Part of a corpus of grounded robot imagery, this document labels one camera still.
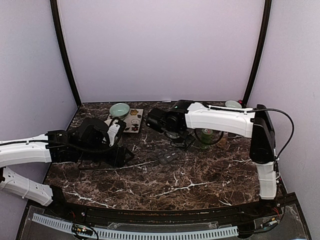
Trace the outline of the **green pill bottle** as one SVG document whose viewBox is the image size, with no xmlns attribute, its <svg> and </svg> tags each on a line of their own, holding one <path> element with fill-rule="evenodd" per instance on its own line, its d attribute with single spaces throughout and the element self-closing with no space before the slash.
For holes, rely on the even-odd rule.
<svg viewBox="0 0 320 240">
<path fill-rule="evenodd" d="M 200 135 L 199 147 L 202 150 L 206 150 L 210 147 L 212 141 L 213 130 L 212 129 L 202 129 Z"/>
</svg>

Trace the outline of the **grey weekly pill organizer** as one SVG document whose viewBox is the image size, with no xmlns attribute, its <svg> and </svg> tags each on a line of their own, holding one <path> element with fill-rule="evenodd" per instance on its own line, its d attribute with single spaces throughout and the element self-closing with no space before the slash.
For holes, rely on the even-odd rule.
<svg viewBox="0 0 320 240">
<path fill-rule="evenodd" d="M 177 158 L 178 154 L 175 151 L 170 151 L 166 153 L 159 153 L 157 160 L 160 162 L 160 164 L 167 165 Z"/>
</svg>

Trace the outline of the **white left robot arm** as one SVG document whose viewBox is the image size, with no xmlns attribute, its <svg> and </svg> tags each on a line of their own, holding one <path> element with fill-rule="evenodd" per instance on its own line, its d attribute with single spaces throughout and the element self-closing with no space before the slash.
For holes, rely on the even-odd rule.
<svg viewBox="0 0 320 240">
<path fill-rule="evenodd" d="M 0 143 L 0 189 L 42 206 L 50 206 L 60 218 L 67 218 L 70 206 L 60 187 L 35 182 L 17 174 L 10 166 L 28 163 L 76 163 L 81 158 L 122 168 L 134 154 L 120 141 L 127 124 L 113 118 L 104 122 L 85 118 L 71 130 L 53 130 L 38 136 Z"/>
</svg>

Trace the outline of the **square floral ceramic plate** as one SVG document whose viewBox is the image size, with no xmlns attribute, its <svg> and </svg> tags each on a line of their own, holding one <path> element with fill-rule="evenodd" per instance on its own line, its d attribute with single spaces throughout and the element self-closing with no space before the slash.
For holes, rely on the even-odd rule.
<svg viewBox="0 0 320 240">
<path fill-rule="evenodd" d="M 142 123 L 142 118 L 143 118 L 143 112 L 144 110 L 142 108 L 131 108 L 129 114 L 121 119 L 124 122 L 126 122 L 126 128 L 123 131 L 124 133 L 138 133 L 140 130 L 140 126 Z M 113 119 L 109 113 L 107 120 Z"/>
</svg>

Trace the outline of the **celadon bowl on plate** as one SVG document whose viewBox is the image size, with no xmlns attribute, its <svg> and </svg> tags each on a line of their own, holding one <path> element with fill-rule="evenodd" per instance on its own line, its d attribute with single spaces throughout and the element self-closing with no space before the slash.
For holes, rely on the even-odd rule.
<svg viewBox="0 0 320 240">
<path fill-rule="evenodd" d="M 130 106 L 126 103 L 116 103 L 109 109 L 109 114 L 112 117 L 124 119 L 130 112 Z"/>
</svg>

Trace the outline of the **small celadon bowl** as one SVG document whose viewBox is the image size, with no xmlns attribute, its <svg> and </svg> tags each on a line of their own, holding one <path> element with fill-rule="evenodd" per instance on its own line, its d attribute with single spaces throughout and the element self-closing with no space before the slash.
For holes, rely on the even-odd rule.
<svg viewBox="0 0 320 240">
<path fill-rule="evenodd" d="M 225 107 L 232 108 L 232 109 L 241 109 L 242 108 L 242 105 L 235 100 L 227 100 L 224 103 L 224 105 L 225 105 Z"/>
</svg>

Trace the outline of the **black front rail base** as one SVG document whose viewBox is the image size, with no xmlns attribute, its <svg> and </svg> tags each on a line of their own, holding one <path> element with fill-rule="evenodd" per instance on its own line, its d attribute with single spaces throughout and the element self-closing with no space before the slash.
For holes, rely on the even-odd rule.
<svg viewBox="0 0 320 240">
<path fill-rule="evenodd" d="M 75 220 L 82 224 L 106 225 L 112 222 L 125 224 L 197 224 L 218 222 L 219 224 L 245 225 L 262 217 L 271 217 L 279 211 L 284 212 L 289 194 L 283 187 L 278 190 L 274 200 L 262 200 L 241 205 L 215 207 L 196 210 L 123 210 L 85 206 L 67 202 L 62 191 L 58 191 L 58 200 L 53 201 L 45 212 L 66 220 Z"/>
</svg>

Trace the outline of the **black corner frame post right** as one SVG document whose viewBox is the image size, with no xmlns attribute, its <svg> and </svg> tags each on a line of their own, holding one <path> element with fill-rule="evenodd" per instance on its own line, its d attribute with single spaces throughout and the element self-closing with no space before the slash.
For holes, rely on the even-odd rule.
<svg viewBox="0 0 320 240">
<path fill-rule="evenodd" d="M 263 13 L 262 13 L 262 19 L 261 19 L 261 25 L 260 25 L 260 31 L 256 46 L 256 51 L 251 67 L 251 71 L 249 74 L 248 82 L 246 85 L 246 89 L 242 98 L 242 106 L 246 107 L 248 105 L 248 102 L 250 100 L 250 96 L 255 84 L 255 80 L 257 77 L 259 65 L 262 58 L 262 53 L 265 45 L 268 25 L 269 25 L 269 19 L 271 14 L 271 8 L 272 8 L 272 0 L 265 0 L 264 1 L 264 7 L 263 7 Z"/>
</svg>

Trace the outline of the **black corner frame post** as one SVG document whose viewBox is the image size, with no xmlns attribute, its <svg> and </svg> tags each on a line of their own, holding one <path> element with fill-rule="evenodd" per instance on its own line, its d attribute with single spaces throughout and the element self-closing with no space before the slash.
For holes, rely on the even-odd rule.
<svg viewBox="0 0 320 240">
<path fill-rule="evenodd" d="M 250 96 L 255 84 L 255 80 L 257 77 L 259 65 L 262 58 L 262 53 L 265 45 L 268 25 L 269 25 L 269 19 L 271 14 L 271 8 L 272 8 L 272 0 L 265 0 L 264 1 L 264 7 L 263 7 L 263 13 L 262 13 L 262 19 L 261 19 L 261 25 L 260 25 L 260 31 L 256 46 L 256 51 L 251 67 L 251 71 L 249 74 L 248 82 L 246 85 L 246 89 L 242 98 L 242 106 L 246 107 L 248 105 L 248 102 L 250 100 Z"/>
<path fill-rule="evenodd" d="M 67 47 L 64 39 L 62 22 L 59 13 L 58 1 L 57 0 L 50 0 L 50 8 L 51 8 L 51 15 L 53 19 L 56 39 L 62 59 L 62 63 L 64 66 L 64 70 L 67 76 L 68 84 L 75 101 L 76 106 L 79 108 L 82 105 L 82 101 L 79 95 L 79 91 L 76 86 L 76 81 L 72 72 L 69 56 L 67 53 Z"/>
</svg>

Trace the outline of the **black corner frame post left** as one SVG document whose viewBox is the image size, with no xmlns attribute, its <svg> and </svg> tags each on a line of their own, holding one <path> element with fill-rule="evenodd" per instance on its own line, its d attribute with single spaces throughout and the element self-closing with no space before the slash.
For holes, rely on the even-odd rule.
<svg viewBox="0 0 320 240">
<path fill-rule="evenodd" d="M 51 15 L 53 19 L 56 39 L 62 59 L 62 63 L 64 66 L 64 70 L 67 76 L 68 84 L 75 101 L 76 106 L 79 108 L 82 105 L 82 101 L 79 95 L 79 91 L 76 86 L 76 81 L 72 72 L 69 56 L 67 53 L 67 47 L 64 39 L 62 22 L 59 13 L 58 1 L 57 0 L 50 0 L 50 8 L 51 8 Z"/>
</svg>

